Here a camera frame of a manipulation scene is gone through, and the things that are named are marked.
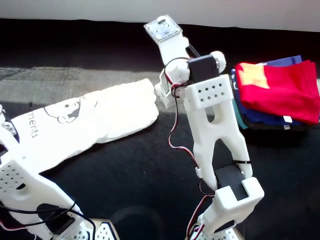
mounting hole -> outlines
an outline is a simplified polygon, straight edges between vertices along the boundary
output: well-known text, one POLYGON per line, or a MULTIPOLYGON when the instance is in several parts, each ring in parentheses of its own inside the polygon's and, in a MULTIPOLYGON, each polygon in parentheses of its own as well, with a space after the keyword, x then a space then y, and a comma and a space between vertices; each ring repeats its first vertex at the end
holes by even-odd
POLYGON ((24 189, 26 187, 26 185, 24 183, 22 183, 21 185, 19 185, 16 189, 17 190, 21 190, 24 189))

folded red shirt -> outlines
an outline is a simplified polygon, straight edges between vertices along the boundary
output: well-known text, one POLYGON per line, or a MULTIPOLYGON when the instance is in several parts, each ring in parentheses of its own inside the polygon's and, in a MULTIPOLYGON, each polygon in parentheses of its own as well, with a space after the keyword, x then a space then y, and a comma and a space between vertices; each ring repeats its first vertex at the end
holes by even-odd
POLYGON ((320 97, 314 62, 284 67, 239 63, 235 71, 245 107, 290 116, 310 125, 319 122, 320 97))

stack of clothes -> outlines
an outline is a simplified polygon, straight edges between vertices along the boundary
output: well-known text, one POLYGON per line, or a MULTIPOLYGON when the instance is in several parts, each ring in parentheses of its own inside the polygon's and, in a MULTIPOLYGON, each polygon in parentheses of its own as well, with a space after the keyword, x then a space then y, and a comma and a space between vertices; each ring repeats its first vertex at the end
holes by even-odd
POLYGON ((231 83, 242 129, 299 131, 319 122, 316 66, 300 55, 239 63, 231 70, 231 83))

folded blue shirt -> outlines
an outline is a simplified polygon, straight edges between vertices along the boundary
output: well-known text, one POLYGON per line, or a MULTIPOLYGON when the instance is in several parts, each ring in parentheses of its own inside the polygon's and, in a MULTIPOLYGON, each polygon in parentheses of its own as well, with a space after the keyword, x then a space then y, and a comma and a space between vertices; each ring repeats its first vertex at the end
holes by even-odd
MULTIPOLYGON (((286 58, 281 58, 277 60, 272 60, 272 61, 267 61, 264 64, 268 66, 273 66, 273 67, 286 67, 294 64, 299 64, 302 63, 302 58, 300 55, 298 56, 291 56, 291 57, 286 57, 286 58)), ((233 82, 233 88, 234 88, 234 98, 236 101, 236 105, 238 107, 238 111, 245 115, 247 119, 251 123, 264 123, 266 125, 302 125, 302 122, 292 120, 292 123, 288 123, 285 121, 283 116, 277 116, 277 115, 272 115, 260 111, 256 111, 253 109, 249 109, 245 106, 242 105, 240 101, 240 93, 237 88, 237 77, 236 77, 236 70, 232 69, 231 70, 231 78, 233 82)))

orange patch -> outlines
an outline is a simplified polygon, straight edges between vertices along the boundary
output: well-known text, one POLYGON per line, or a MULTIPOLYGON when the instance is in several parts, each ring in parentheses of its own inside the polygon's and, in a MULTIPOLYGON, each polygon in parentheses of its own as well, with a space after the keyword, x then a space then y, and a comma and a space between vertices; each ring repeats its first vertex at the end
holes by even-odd
POLYGON ((240 63, 243 70, 239 70, 241 85, 254 85, 260 88, 269 89, 268 80, 263 65, 240 63))

